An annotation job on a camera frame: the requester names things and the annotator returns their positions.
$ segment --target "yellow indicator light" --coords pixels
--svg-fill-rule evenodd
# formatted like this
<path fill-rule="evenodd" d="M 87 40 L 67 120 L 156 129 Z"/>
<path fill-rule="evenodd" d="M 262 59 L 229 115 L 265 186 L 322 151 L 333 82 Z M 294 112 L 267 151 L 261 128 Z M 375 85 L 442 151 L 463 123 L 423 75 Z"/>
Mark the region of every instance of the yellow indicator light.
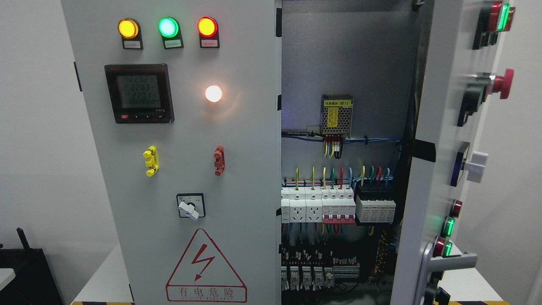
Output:
<path fill-rule="evenodd" d="M 126 39 L 132 39 L 139 34 L 139 26 L 134 19 L 124 18 L 119 21 L 119 33 Z"/>
<path fill-rule="evenodd" d="M 209 16 L 201 17 L 198 21 L 198 32 L 203 37 L 213 37 L 218 30 L 216 20 Z"/>
<path fill-rule="evenodd" d="M 222 98 L 222 89 L 216 85 L 209 86 L 205 90 L 205 97 L 208 101 L 216 103 Z"/>

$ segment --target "power socket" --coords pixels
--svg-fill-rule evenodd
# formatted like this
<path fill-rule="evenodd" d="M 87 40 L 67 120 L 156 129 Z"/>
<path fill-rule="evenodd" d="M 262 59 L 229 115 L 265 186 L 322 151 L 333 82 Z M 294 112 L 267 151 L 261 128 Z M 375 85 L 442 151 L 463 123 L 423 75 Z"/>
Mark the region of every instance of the power socket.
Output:
<path fill-rule="evenodd" d="M 321 223 L 322 222 L 322 200 L 306 200 L 307 202 L 307 216 L 305 222 L 307 223 Z"/>
<path fill-rule="evenodd" d="M 177 194 L 177 207 L 180 205 L 180 202 L 184 201 L 187 205 L 193 204 L 195 206 L 194 210 L 199 213 L 199 217 L 205 217 L 205 201 L 203 200 L 203 193 L 184 193 Z M 181 213 L 179 209 L 179 217 L 189 218 L 189 213 Z"/>
<path fill-rule="evenodd" d="M 305 223 L 307 204 L 304 199 L 290 200 L 290 223 Z"/>

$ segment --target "meter display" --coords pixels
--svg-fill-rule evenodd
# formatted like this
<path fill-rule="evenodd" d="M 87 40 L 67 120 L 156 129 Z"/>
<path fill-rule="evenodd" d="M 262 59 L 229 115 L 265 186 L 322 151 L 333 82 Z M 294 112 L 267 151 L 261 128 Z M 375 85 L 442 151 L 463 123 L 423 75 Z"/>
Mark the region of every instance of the meter display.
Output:
<path fill-rule="evenodd" d="M 104 69 L 115 122 L 173 122 L 175 117 L 165 63 L 106 65 Z"/>

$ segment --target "yellow label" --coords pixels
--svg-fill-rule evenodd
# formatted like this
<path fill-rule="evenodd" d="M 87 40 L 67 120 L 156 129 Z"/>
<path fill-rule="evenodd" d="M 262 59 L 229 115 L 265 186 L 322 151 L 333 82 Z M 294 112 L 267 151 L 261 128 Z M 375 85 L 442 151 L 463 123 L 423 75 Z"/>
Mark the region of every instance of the yellow label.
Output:
<path fill-rule="evenodd" d="M 324 107 L 352 107 L 352 100 L 351 99 L 324 100 Z"/>
<path fill-rule="evenodd" d="M 339 123 L 339 108 L 330 107 L 327 109 L 327 127 L 337 127 Z"/>

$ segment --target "warning sign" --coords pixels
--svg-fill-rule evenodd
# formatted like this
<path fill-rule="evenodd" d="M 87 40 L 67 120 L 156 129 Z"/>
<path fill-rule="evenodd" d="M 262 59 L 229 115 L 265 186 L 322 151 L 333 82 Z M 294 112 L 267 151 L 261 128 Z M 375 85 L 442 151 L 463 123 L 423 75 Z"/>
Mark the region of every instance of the warning sign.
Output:
<path fill-rule="evenodd" d="M 207 232 L 199 228 L 166 284 L 172 302 L 247 301 L 247 286 Z"/>
<path fill-rule="evenodd" d="M 339 109 L 329 107 L 327 110 L 327 127 L 337 127 L 339 123 Z"/>

